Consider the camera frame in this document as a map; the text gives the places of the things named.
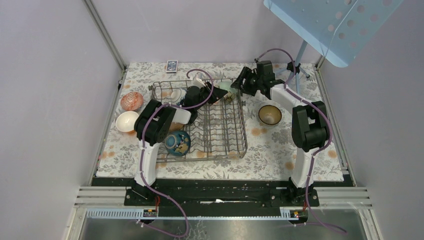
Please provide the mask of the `pale green bowl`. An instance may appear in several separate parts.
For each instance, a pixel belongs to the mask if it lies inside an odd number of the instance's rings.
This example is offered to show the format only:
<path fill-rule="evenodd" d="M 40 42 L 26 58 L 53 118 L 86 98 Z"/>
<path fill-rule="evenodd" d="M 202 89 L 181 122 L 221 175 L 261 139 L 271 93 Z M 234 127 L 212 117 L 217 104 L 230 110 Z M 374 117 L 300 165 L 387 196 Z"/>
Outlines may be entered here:
<path fill-rule="evenodd" d="M 227 91 L 223 97 L 227 103 L 232 102 L 237 97 L 237 90 L 231 87 L 232 83 L 228 81 L 222 81 L 219 83 L 219 88 Z"/>

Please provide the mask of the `grey wire dish rack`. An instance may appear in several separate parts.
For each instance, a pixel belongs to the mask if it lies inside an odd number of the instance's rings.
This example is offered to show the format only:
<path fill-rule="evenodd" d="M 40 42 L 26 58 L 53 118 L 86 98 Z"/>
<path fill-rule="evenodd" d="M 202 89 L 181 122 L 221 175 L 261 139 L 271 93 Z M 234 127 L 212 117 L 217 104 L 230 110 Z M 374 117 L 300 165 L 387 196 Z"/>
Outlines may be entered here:
<path fill-rule="evenodd" d="M 162 144 L 159 147 L 157 161 L 189 162 L 240 159 L 247 152 L 248 143 L 243 117 L 241 96 L 233 93 L 230 100 L 219 99 L 206 104 L 198 111 L 193 123 L 185 124 L 182 131 L 191 138 L 191 146 L 184 156 L 175 156 L 167 152 Z"/>

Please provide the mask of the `black patterned bowl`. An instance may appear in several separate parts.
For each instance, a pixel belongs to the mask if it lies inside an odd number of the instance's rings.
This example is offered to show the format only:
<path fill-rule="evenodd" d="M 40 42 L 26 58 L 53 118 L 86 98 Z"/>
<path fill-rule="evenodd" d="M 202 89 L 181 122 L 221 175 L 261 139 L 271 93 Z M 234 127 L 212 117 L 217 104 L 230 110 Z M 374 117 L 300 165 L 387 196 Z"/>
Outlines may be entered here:
<path fill-rule="evenodd" d="M 269 126 L 274 126 L 282 120 L 282 112 L 274 105 L 264 105 L 258 111 L 259 120 Z"/>

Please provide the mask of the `blue white zigzag bowl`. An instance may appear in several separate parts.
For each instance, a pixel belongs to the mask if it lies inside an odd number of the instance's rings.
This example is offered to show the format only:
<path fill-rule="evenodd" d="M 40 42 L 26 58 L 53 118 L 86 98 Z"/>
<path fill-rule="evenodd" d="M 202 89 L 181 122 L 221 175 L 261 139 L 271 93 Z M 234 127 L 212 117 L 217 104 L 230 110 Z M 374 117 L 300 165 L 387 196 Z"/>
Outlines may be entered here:
<path fill-rule="evenodd" d="M 137 111 L 144 103 L 144 97 L 139 92 L 129 92 L 120 100 L 120 106 L 124 111 Z"/>

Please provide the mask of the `orange bowl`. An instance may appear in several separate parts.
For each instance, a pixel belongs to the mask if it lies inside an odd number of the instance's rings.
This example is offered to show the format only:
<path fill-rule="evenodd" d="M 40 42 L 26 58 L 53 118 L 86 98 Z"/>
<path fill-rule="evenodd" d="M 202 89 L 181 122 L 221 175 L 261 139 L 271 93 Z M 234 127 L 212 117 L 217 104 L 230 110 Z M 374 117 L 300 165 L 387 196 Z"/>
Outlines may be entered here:
<path fill-rule="evenodd" d="M 115 126 L 118 131 L 122 133 L 130 133 L 134 131 L 134 125 L 138 119 L 139 114 L 135 111 L 126 111 L 120 114 L 116 121 Z"/>

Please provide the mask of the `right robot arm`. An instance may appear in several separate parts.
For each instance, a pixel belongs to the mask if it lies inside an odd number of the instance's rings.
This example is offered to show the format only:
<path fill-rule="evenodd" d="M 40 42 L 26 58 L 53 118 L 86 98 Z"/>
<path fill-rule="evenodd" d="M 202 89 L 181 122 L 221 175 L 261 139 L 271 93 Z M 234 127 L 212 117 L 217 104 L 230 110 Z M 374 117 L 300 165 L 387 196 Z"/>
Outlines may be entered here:
<path fill-rule="evenodd" d="M 325 103 L 304 98 L 286 81 L 276 79 L 269 60 L 257 62 L 254 69 L 243 67 L 231 87 L 251 96 L 260 92 L 291 114 L 291 137 L 297 153 L 290 177 L 294 188 L 287 191 L 286 198 L 293 206 L 301 205 L 307 199 L 303 188 L 313 183 L 314 157 L 332 141 L 333 132 Z"/>

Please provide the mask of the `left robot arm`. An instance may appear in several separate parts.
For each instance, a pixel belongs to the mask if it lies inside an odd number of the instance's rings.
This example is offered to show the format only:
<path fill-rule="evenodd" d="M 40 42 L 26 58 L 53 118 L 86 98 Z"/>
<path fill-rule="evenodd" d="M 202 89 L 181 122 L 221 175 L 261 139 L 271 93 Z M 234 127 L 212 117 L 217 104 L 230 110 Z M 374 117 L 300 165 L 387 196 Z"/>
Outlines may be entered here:
<path fill-rule="evenodd" d="M 186 89 L 174 89 L 169 102 L 162 103 L 151 99 L 147 103 L 134 123 L 141 149 L 134 179 L 137 184 L 143 186 L 137 190 L 135 197 L 142 205 L 148 206 L 155 200 L 154 190 L 147 186 L 156 181 L 158 151 L 161 143 L 168 137 L 172 123 L 192 124 L 198 116 L 198 109 L 217 102 L 227 93 L 227 90 L 206 82 Z"/>

